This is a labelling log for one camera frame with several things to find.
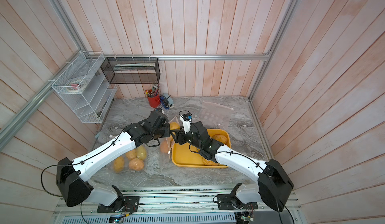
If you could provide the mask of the bagged potato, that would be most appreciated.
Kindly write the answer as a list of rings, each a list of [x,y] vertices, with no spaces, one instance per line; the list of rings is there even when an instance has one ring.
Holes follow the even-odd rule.
[[[128,151],[125,153],[125,156],[128,160],[133,160],[137,158],[136,149],[133,149],[131,151]]]
[[[119,156],[118,158],[116,158],[113,162],[113,170],[116,172],[116,173],[120,173],[121,171],[124,170],[124,167],[125,167],[125,160],[122,156]]]

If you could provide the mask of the clear zipper bag pink zip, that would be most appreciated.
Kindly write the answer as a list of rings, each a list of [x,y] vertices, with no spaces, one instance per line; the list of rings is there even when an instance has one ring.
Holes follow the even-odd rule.
[[[148,148],[142,145],[118,156],[107,165],[107,168],[113,173],[140,172],[144,170],[147,159]]]

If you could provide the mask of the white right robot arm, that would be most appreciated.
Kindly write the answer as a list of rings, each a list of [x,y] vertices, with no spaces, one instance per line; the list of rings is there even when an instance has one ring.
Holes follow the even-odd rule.
[[[184,127],[170,126],[174,142],[189,144],[197,149],[208,165],[225,165],[246,175],[253,184],[237,184],[230,194],[217,197],[220,209],[243,209],[248,205],[263,202],[277,212],[285,209],[294,188],[281,164],[270,159],[256,160],[231,149],[228,138],[223,134],[210,136],[201,122],[184,122]]]

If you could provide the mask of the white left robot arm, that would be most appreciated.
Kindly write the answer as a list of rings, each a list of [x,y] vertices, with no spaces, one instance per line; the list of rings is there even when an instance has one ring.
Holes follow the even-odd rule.
[[[64,158],[58,162],[56,185],[68,207],[83,202],[100,204],[117,212],[123,209],[125,198],[112,185],[92,181],[92,176],[121,155],[152,140],[169,137],[168,117],[159,108],[144,120],[132,123],[109,142],[74,160]]]

